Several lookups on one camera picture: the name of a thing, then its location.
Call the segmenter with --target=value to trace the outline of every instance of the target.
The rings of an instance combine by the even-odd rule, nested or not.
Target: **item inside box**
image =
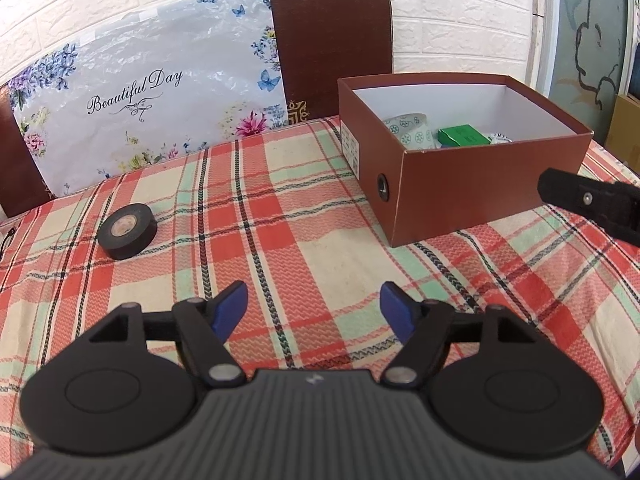
[[[452,140],[455,135],[443,137],[442,130],[466,138],[464,145],[575,135],[546,110],[503,85],[419,84],[354,92],[408,150],[440,148],[441,140],[445,147],[462,145]]]

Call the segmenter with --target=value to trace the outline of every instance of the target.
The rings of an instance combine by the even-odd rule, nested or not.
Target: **white label sticker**
[[[360,144],[342,121],[340,121],[340,143],[342,154],[347,159],[351,171],[360,180]]]

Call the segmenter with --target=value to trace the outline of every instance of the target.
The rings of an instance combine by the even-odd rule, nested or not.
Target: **brown cardboard box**
[[[343,153],[392,247],[541,205],[540,174],[547,168],[577,173],[593,137],[508,76],[351,77],[338,80],[338,94]],[[382,121],[416,112],[427,115],[432,131],[471,124],[516,142],[409,152]]]
[[[605,148],[620,162],[640,173],[640,101],[635,97],[616,96]]]

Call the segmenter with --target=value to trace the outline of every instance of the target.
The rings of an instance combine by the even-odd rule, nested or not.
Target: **red plaid fabric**
[[[600,385],[606,408],[590,451],[617,460],[638,423],[639,250],[552,207],[391,249],[340,154],[335,119],[250,137],[104,181],[0,226],[0,462],[30,453],[18,394],[37,368],[124,301],[146,311],[249,287],[228,347],[257,367],[367,367],[398,351],[378,306],[393,280],[460,308],[501,303],[547,334]],[[633,180],[592,144],[582,172]],[[114,262],[101,222],[143,202],[153,243]],[[152,351],[175,359],[166,344]],[[449,361],[474,349],[455,346]]]

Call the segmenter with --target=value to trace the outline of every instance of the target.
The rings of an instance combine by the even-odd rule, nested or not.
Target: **silver screw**
[[[242,374],[242,370],[236,365],[230,364],[215,365],[209,369],[209,377],[221,383],[233,381],[237,379],[240,374]]]
[[[385,372],[385,378],[392,384],[411,384],[418,374],[406,366],[394,366]]]

